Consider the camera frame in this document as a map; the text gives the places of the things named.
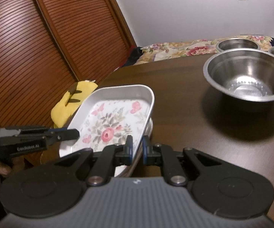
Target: metal pivot screw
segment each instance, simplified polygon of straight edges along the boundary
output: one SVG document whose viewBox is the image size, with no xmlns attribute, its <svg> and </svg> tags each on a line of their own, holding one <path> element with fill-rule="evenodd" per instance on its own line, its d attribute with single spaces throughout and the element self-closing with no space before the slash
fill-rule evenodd
<svg viewBox="0 0 274 228">
<path fill-rule="evenodd" d="M 171 177 L 172 183 L 180 184 L 180 183 L 184 183 L 185 181 L 186 181 L 186 178 L 183 176 L 172 176 Z"/>
<path fill-rule="evenodd" d="M 90 184 L 97 185 L 103 182 L 103 178 L 101 176 L 92 176 L 87 180 Z"/>
</svg>

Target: white plate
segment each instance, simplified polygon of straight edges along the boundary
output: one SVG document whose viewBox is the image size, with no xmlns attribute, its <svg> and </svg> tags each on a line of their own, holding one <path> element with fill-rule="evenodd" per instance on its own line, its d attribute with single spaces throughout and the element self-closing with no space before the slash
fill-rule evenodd
<svg viewBox="0 0 274 228">
<path fill-rule="evenodd" d="M 68 129 L 80 132 L 78 140 L 63 141 L 60 157 L 86 147 L 94 152 L 111 144 L 124 144 L 128 135 L 133 136 L 133 160 L 150 120 L 154 105 L 153 91 L 144 85 L 104 87 L 93 92 L 83 101 Z M 126 169 L 116 167 L 115 176 Z"/>
</svg>

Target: wooden door frame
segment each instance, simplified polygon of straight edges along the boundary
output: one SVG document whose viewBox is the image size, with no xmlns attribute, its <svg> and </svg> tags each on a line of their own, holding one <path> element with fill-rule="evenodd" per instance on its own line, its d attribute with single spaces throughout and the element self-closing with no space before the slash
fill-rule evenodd
<svg viewBox="0 0 274 228">
<path fill-rule="evenodd" d="M 123 41 L 126 47 L 128 49 L 132 47 L 136 47 L 136 42 L 132 36 L 130 29 L 128 28 L 127 22 L 124 19 L 124 16 L 120 10 L 120 7 L 118 6 L 117 1 L 116 0 L 105 0 L 105 1 L 111 11 L 111 14 L 116 22 L 116 25 L 118 27 L 118 30 L 120 31 L 120 34 L 123 38 Z"/>
</svg>

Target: pink rose print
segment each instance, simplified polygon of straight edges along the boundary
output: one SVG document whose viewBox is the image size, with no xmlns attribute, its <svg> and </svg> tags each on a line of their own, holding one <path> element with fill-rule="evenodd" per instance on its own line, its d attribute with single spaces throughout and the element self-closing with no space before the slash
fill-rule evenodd
<svg viewBox="0 0 274 228">
<path fill-rule="evenodd" d="M 132 108 L 133 109 L 131 110 L 131 113 L 134 114 L 141 109 L 141 105 L 138 101 L 136 101 L 136 102 L 132 103 Z"/>
<path fill-rule="evenodd" d="M 153 45 L 153 50 L 158 50 L 159 46 L 157 44 Z"/>
<path fill-rule="evenodd" d="M 114 137 L 114 129 L 109 127 L 106 130 L 103 131 L 101 135 L 101 140 L 103 142 L 108 142 Z"/>
<path fill-rule="evenodd" d="M 100 107 L 97 110 L 94 110 L 91 114 L 97 116 L 98 112 L 103 111 L 103 109 L 104 109 L 104 103 L 100 105 Z"/>
<path fill-rule="evenodd" d="M 201 46 L 201 47 L 195 47 L 187 52 L 187 55 L 201 55 L 207 53 L 206 51 L 210 49 L 211 46 Z"/>
<path fill-rule="evenodd" d="M 260 41 L 264 40 L 265 38 L 263 36 L 252 36 L 251 39 L 253 39 L 254 41 Z"/>
<path fill-rule="evenodd" d="M 89 135 L 88 137 L 85 137 L 85 136 L 84 136 L 84 138 L 83 138 L 82 142 L 83 142 L 83 143 L 87 143 L 87 144 L 89 144 L 89 143 L 90 143 L 90 141 L 91 141 L 91 138 L 92 138 L 92 137 L 91 137 L 91 135 Z"/>
</svg>

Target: pink butterfly print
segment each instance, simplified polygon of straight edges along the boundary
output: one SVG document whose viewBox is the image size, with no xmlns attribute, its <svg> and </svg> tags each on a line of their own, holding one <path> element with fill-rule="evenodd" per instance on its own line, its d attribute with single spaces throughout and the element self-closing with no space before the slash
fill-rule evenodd
<svg viewBox="0 0 274 228">
<path fill-rule="evenodd" d="M 100 105 L 100 107 L 98 108 L 98 111 L 103 111 L 103 108 L 104 108 L 104 103 L 102 105 Z"/>
<path fill-rule="evenodd" d="M 136 102 L 132 103 L 132 108 L 133 109 L 131 109 L 131 113 L 134 114 L 141 109 L 141 105 L 138 101 L 136 101 Z"/>
<path fill-rule="evenodd" d="M 88 137 L 85 137 L 85 136 L 84 136 L 82 142 L 83 142 L 83 143 L 86 143 L 86 144 L 89 144 L 90 141 L 91 141 L 91 138 L 92 138 L 91 135 L 89 135 Z"/>
<path fill-rule="evenodd" d="M 98 112 L 103 111 L 103 109 L 104 109 L 104 103 L 100 105 L 100 107 L 97 110 L 94 110 L 91 114 L 97 116 Z"/>
</svg>

